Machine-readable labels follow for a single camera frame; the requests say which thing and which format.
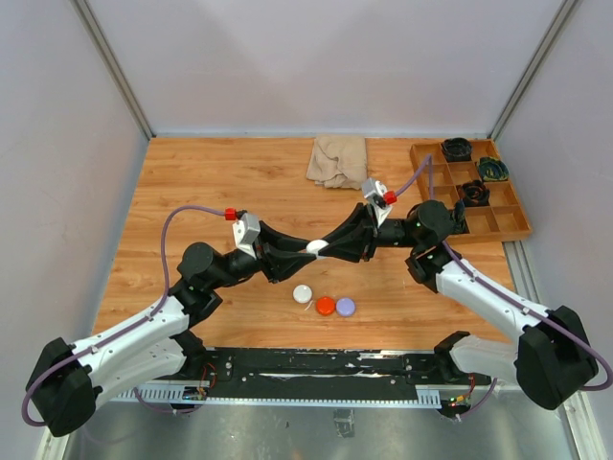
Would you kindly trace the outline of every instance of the wooden surface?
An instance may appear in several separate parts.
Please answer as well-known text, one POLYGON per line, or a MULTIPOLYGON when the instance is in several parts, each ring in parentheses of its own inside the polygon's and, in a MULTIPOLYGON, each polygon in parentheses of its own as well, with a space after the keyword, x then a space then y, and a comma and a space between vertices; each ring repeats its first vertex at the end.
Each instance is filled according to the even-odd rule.
MULTIPOLYGON (((413 172, 412 143, 368 140, 370 175, 396 190, 413 172)), ((312 139, 153 139, 95 331, 141 311, 161 294, 160 230, 177 206, 247 209, 273 228, 309 240, 335 228, 363 198, 359 191, 326 190, 305 179, 311 149, 312 139)), ((392 217, 405 217, 419 201, 420 192, 412 187, 392 217)), ((184 249, 197 241, 222 253, 234 249, 231 223, 196 211, 176 216, 168 237, 173 283, 184 249)), ((499 242, 454 247, 512 288, 499 242)), ((408 255, 409 249, 379 248, 368 263, 317 261, 278 285, 257 274, 244 285, 219 289, 224 303, 193 331, 207 345, 235 347, 430 349, 457 330, 503 338, 467 308, 416 285, 404 263, 408 255), (356 314, 323 317, 314 307, 305 310, 292 299, 302 283, 316 298, 351 297, 356 314)))

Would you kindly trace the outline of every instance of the cable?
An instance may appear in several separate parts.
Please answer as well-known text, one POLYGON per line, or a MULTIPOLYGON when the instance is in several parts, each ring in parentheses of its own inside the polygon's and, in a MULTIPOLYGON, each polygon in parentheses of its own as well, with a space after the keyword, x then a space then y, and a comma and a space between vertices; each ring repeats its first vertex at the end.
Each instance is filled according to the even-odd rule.
POLYGON ((471 406, 471 407, 469 408, 469 410, 467 410, 467 411, 466 411, 464 414, 462 414, 461 416, 459 416, 459 417, 460 417, 460 420, 463 420, 463 419, 464 419, 464 417, 466 417, 466 416, 468 416, 468 415, 470 415, 470 414, 475 413, 475 412, 477 411, 477 409, 478 409, 479 407, 481 407, 481 406, 482 406, 482 405, 483 405, 483 404, 484 404, 484 403, 485 403, 485 402, 488 400, 488 398, 491 396, 491 394, 492 394, 492 393, 493 393, 493 391, 494 391, 494 388, 495 388, 495 386, 496 386, 496 383, 498 383, 498 379, 494 378, 494 379, 491 381, 491 385, 489 386, 489 390, 488 390, 488 392, 487 392, 487 393, 484 395, 484 397, 483 397, 483 398, 482 398, 482 399, 481 399, 479 402, 477 402, 476 404, 474 404, 473 406, 471 406))
MULTIPOLYGON (((223 211, 218 211, 217 209, 207 208, 206 206, 198 206, 195 204, 186 204, 184 206, 179 206, 178 208, 176 208, 174 211, 172 211, 168 215, 168 217, 166 218, 166 221, 164 222, 164 226, 162 227, 162 236, 160 239, 160 253, 161 253, 161 258, 162 258, 162 270, 164 271, 164 292, 162 293, 162 297, 160 297, 160 300, 158 301, 158 303, 155 305, 155 307, 151 311, 150 316, 154 316, 155 314, 157 314, 157 312, 161 310, 162 307, 164 307, 164 304, 166 303, 169 297, 170 274, 169 274, 169 265, 166 260, 166 235, 168 233, 170 222, 172 221, 172 218, 174 218, 174 216, 179 214, 181 211, 185 211, 185 210, 203 211, 205 213, 210 213, 215 216, 221 216, 221 217, 225 216, 225 213, 223 211)), ((49 369, 47 369, 45 372, 43 372, 33 382, 33 384, 30 386, 28 391, 26 391, 26 396, 24 397, 23 402, 21 403, 21 418, 23 419, 23 421, 29 426, 45 426, 44 422, 39 422, 30 417, 30 414, 28 413, 28 404, 30 403, 30 400, 32 399, 34 392, 38 389, 38 387, 42 384, 42 382, 45 381, 49 376, 51 376, 57 370, 63 368, 64 366, 67 366, 71 362, 74 362, 77 359, 81 359, 82 357, 89 355, 90 353, 92 353, 94 348, 100 349, 101 347, 108 345, 109 343, 118 339, 119 337, 122 337, 134 331, 136 328, 147 323, 148 321, 149 321, 149 318, 147 316, 143 316, 138 321, 130 324, 129 326, 126 326, 125 328, 117 331, 116 333, 110 335, 109 337, 104 338, 103 340, 96 343, 95 345, 87 347, 84 350, 72 356, 69 356, 66 359, 63 359, 62 361, 58 362, 57 364, 54 364, 49 369)))
POLYGON ((146 402, 141 396, 141 393, 138 391, 138 388, 134 387, 132 388, 132 391, 134 392, 134 396, 136 396, 136 399, 140 404, 142 404, 147 409, 151 409, 153 412, 158 412, 160 414, 191 414, 192 412, 195 412, 204 405, 199 404, 198 407, 195 407, 193 409, 161 409, 160 407, 156 407, 146 402))
POLYGON ((425 168, 425 165, 430 165, 430 196, 434 196, 434 182, 432 181, 432 176, 433 176, 433 171, 432 171, 432 155, 431 154, 427 154, 426 157, 423 159, 423 161, 421 162, 420 166, 418 167, 418 170, 415 171, 415 173, 413 174, 413 176, 406 181, 406 183, 400 187, 397 192, 395 192, 396 196, 401 196, 404 192, 406 192, 406 189, 408 189, 409 187, 411 187, 413 185, 413 182, 415 182, 417 180, 417 178, 420 176, 421 172, 423 171, 423 169, 425 168))
POLYGON ((214 372, 213 373, 213 380, 211 380, 211 386, 209 386, 209 390, 212 390, 213 387, 215 386, 215 384, 217 383, 217 369, 210 362, 207 362, 207 365, 211 366, 211 369, 213 369, 213 372, 214 372))
MULTIPOLYGON (((449 256, 451 256, 451 259, 453 259, 454 262, 457 265, 459 265, 460 268, 464 272, 466 272, 466 274, 468 276, 470 276, 476 283, 480 284, 481 286, 483 286, 484 288, 486 288, 490 292, 494 293, 495 295, 497 295, 501 299, 509 302, 511 305, 513 305, 517 309, 519 309, 521 311, 524 310, 525 306, 522 305, 520 302, 516 301, 512 297, 508 296, 505 292, 503 292, 500 289, 492 286, 486 280, 484 280, 483 278, 480 278, 479 276, 475 275, 472 271, 470 271, 468 269, 468 267, 462 263, 460 258, 458 256, 456 256, 455 252, 453 252, 451 247, 449 247, 449 244, 447 243, 447 241, 443 241, 443 246, 446 249, 446 251, 449 253, 449 256)), ((602 390, 605 390, 605 389, 609 388, 611 385, 613 385, 613 369, 611 369, 611 366, 609 365, 609 363, 606 362, 606 360, 602 357, 602 355, 600 353, 598 353, 596 350, 594 350, 592 347, 590 347, 587 343, 585 343, 583 340, 578 338, 573 333, 565 330, 564 328, 562 328, 561 326, 556 324, 554 321, 552 321, 548 317, 543 316, 542 314, 537 313, 536 311, 533 311, 533 310, 530 310, 530 309, 526 309, 526 312, 530 316, 538 319, 539 321, 541 321, 542 323, 545 323, 550 328, 552 328, 555 331, 559 332, 560 334, 564 335, 566 338, 569 338, 570 340, 572 340, 576 345, 581 347, 581 349, 583 349, 583 351, 585 353, 587 353, 588 355, 593 357, 597 362, 599 362, 601 364, 602 368, 604 369, 604 372, 606 372, 606 380, 603 383, 598 384, 598 385, 583 386, 581 388, 581 390, 583 390, 583 391, 602 391, 602 390)))

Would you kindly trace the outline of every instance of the metal frame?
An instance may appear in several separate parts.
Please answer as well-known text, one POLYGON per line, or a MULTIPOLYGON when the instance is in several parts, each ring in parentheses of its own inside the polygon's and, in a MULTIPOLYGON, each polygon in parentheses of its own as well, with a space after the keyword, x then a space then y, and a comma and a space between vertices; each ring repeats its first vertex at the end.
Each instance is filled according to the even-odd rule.
POLYGON ((108 44, 100 23, 96 19, 96 16, 89 6, 89 3, 87 0, 70 0, 70 2, 75 7, 83 27, 100 53, 102 61, 106 66, 106 70, 108 71, 111 79, 115 81, 117 89, 122 94, 127 108, 132 114, 132 117, 134 117, 134 121, 139 126, 141 131, 143 131, 143 134, 145 134, 145 137, 147 137, 147 140, 149 141, 152 137, 155 137, 155 134, 153 133, 151 125, 145 116, 145 112, 139 105, 136 96, 134 96, 134 92, 132 91, 132 88, 130 88, 124 72, 122 72, 122 68, 117 61, 117 58, 113 54, 113 50, 108 44))
POLYGON ((583 0, 563 0, 562 4, 557 10, 556 15, 554 16, 554 19, 552 20, 552 23, 549 26, 549 29, 547 29, 543 39, 536 48, 528 67, 526 67, 526 70, 519 80, 519 83, 517 86, 515 86, 515 89, 511 93, 505 108, 498 117, 498 120, 496 120, 496 123, 489 134, 490 139, 495 141, 500 137, 500 134, 509 122, 512 114, 533 82, 534 77, 540 70, 554 44, 557 42, 557 39, 560 37, 564 27, 568 24, 569 19, 572 17, 573 13, 577 10, 577 7, 582 1, 583 0))

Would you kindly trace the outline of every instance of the wooden compartment organizer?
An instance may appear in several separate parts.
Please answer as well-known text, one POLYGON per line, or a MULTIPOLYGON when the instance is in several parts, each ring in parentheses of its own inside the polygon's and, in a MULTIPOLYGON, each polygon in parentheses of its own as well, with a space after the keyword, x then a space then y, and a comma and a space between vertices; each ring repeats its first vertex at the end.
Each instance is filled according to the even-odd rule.
MULTIPOLYGON (((428 154, 432 155, 434 198, 452 210, 460 199, 462 184, 481 179, 476 163, 484 156, 500 159, 498 149, 491 140, 470 141, 471 161, 448 163, 443 156, 441 142, 414 144, 410 150, 414 170, 428 154)), ((485 182, 489 189, 489 206, 466 207, 467 233, 452 235, 451 242, 513 242, 523 240, 532 233, 511 180, 485 182)), ((427 167, 418 178, 421 197, 428 199, 429 176, 427 167)))

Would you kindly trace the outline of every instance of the beige towel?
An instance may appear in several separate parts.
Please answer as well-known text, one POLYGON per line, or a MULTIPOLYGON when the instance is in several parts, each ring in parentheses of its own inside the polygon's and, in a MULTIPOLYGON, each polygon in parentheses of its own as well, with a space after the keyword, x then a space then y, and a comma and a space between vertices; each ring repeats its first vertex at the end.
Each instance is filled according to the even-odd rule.
POLYGON ((367 179, 366 140, 360 136, 317 136, 306 178, 326 188, 359 190, 367 179))

